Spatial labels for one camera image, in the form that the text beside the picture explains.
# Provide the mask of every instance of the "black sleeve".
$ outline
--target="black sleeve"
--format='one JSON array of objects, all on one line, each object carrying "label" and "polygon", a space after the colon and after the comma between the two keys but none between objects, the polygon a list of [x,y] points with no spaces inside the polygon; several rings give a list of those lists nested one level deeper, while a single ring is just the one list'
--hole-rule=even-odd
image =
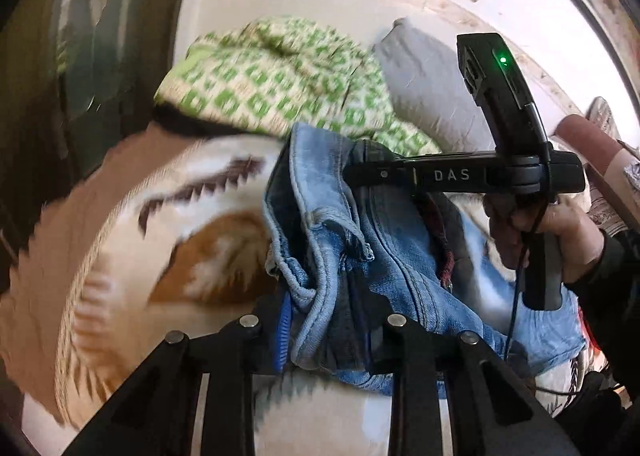
[{"label": "black sleeve", "polygon": [[598,265],[569,288],[585,320],[632,400],[640,393],[640,235],[604,232]]}]

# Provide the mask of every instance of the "human hand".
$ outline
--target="human hand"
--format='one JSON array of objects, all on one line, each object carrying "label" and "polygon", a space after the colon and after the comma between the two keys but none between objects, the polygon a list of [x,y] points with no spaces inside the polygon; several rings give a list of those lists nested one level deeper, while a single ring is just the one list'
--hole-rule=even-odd
[{"label": "human hand", "polygon": [[[489,230],[505,267],[516,270],[522,251],[522,234],[533,226],[540,207],[516,209],[508,216],[500,215],[497,197],[484,197],[484,211],[489,217]],[[550,205],[536,232],[558,236],[562,254],[562,280],[571,284],[587,274],[599,261],[604,237],[595,223],[568,197],[561,195],[558,204]],[[529,264],[527,253],[523,267]]]}]

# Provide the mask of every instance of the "denim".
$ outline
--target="denim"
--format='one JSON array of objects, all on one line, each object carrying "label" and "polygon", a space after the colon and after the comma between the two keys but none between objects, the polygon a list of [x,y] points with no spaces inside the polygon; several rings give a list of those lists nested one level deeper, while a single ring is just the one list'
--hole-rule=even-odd
[{"label": "denim", "polygon": [[[499,356],[506,337],[498,329],[504,329],[514,292],[484,256],[482,234],[463,217],[474,266],[468,285],[474,292],[462,285],[455,293],[475,295],[478,308],[484,305],[483,320],[441,287],[431,254],[434,240],[408,191],[385,185],[352,191],[342,179],[348,164],[393,158],[378,143],[354,142],[297,123],[264,197],[271,256],[294,304],[290,359],[304,369],[326,370],[344,382],[385,393],[391,391],[390,376],[364,370],[367,354],[349,293],[354,277],[363,277],[395,312],[428,331],[455,335],[472,330]],[[585,345],[577,300],[564,288],[562,297],[562,308],[555,312],[518,308],[514,340],[526,352],[530,375],[575,357]]]}]

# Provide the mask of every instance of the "screw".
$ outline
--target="screw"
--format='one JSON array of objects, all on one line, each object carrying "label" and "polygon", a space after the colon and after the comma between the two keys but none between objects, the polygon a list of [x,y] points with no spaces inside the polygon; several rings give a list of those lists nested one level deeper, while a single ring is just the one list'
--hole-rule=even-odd
[{"label": "screw", "polygon": [[478,337],[478,334],[476,332],[466,330],[460,334],[460,340],[462,340],[465,344],[478,344],[480,338]]},{"label": "screw", "polygon": [[184,339],[184,333],[180,330],[171,330],[167,335],[164,336],[164,340],[167,344],[177,344]]},{"label": "screw", "polygon": [[253,328],[258,325],[260,319],[258,319],[255,315],[248,313],[247,315],[242,315],[240,318],[240,324],[245,328]]},{"label": "screw", "polygon": [[389,317],[386,318],[386,321],[391,326],[404,326],[406,324],[406,317],[401,313],[392,313]]}]

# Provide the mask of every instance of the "green and white blanket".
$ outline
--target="green and white blanket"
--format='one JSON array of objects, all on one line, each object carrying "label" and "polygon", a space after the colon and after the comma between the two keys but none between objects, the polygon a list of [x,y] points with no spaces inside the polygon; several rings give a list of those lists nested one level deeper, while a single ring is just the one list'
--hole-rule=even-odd
[{"label": "green and white blanket", "polygon": [[156,102],[280,138],[302,121],[405,156],[440,153],[428,135],[396,117],[369,51],[300,18],[260,19],[197,39],[165,76]]}]

